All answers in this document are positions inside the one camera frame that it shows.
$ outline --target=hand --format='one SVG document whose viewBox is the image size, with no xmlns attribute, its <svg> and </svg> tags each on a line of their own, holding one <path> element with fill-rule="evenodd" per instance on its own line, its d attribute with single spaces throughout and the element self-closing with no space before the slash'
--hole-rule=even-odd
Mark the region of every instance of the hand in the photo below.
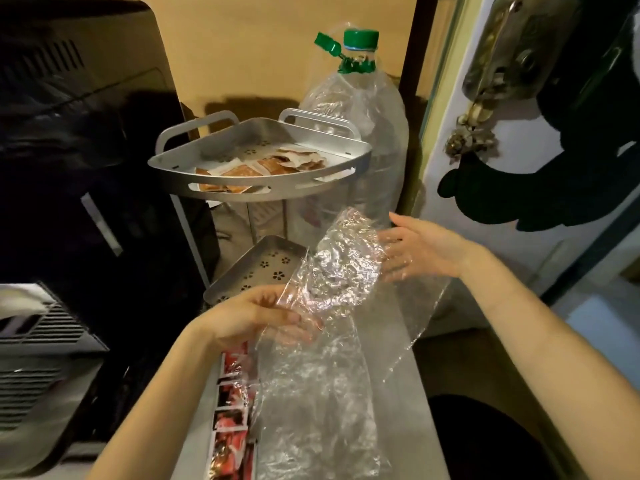
<svg viewBox="0 0 640 480">
<path fill-rule="evenodd" d="M 379 231 L 385 245 L 384 281 L 404 280 L 416 274 L 460 277 L 474 243 L 432 222 L 389 213 L 397 227 Z"/>
<path fill-rule="evenodd" d="M 251 288 L 217 304 L 194 322 L 202 327 L 204 333 L 212 334 L 223 349 L 239 346 L 267 326 L 270 330 L 285 330 L 282 337 L 278 334 L 280 341 L 309 341 L 308 332 L 298 326 L 300 315 L 276 306 L 284 288 L 285 285 Z"/>
</svg>

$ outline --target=black appliance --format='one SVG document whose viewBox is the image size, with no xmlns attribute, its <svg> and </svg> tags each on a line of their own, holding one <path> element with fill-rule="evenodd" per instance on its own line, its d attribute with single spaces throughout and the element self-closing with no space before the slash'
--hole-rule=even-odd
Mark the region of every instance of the black appliance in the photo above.
<svg viewBox="0 0 640 480">
<path fill-rule="evenodd" d="M 36 283 L 51 297 L 46 312 L 0 315 L 0 358 L 104 359 L 48 461 L 107 441 L 201 311 L 220 254 L 211 212 L 147 165 L 183 120 L 146 4 L 0 0 L 0 292 Z M 0 438 L 3 418 L 0 397 Z"/>
</svg>

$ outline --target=forearm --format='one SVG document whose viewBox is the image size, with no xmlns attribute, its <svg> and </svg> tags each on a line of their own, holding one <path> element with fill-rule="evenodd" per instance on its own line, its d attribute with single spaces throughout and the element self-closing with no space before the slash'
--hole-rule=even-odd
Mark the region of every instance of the forearm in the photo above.
<svg viewBox="0 0 640 480">
<path fill-rule="evenodd" d="M 96 460 L 88 480 L 171 477 L 220 354 L 197 321 L 180 334 L 142 396 Z"/>
<path fill-rule="evenodd" d="M 640 477 L 640 398 L 497 258 L 472 245 L 462 281 L 593 480 Z"/>
</svg>

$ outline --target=vent grille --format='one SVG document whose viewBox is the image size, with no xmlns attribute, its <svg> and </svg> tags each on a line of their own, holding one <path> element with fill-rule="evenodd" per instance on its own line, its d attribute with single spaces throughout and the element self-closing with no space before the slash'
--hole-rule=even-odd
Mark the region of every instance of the vent grille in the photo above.
<svg viewBox="0 0 640 480">
<path fill-rule="evenodd" d="M 20 328 L 9 337 L 0 337 L 0 346 L 5 344 L 75 344 L 85 330 L 60 304 L 53 304 L 46 315 L 25 333 Z"/>
<path fill-rule="evenodd" d="M 14 52 L 10 61 L 0 68 L 0 82 L 39 79 L 81 68 L 84 60 L 73 40 L 43 42 L 39 47 Z"/>
<path fill-rule="evenodd" d="M 60 375 L 60 369 L 0 369 L 0 431 L 18 426 Z"/>
</svg>

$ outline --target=large plastic water bottle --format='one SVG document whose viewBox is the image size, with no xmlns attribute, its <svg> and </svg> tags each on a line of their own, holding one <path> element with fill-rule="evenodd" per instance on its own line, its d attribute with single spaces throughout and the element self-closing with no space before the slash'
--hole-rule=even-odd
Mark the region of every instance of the large plastic water bottle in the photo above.
<svg viewBox="0 0 640 480">
<path fill-rule="evenodd" d="M 353 183 L 289 202 L 289 236 L 300 244 L 315 244 L 348 205 L 373 219 L 376 227 L 384 228 L 389 224 L 389 211 L 395 210 L 400 198 L 409 126 L 400 93 L 389 76 L 376 69 L 378 36 L 375 30 L 347 29 L 344 50 L 322 33 L 316 39 L 316 45 L 342 62 L 336 73 L 309 92 L 300 109 L 351 121 L 373 151 L 369 170 Z M 306 124 L 350 136 L 343 128 Z"/>
</svg>

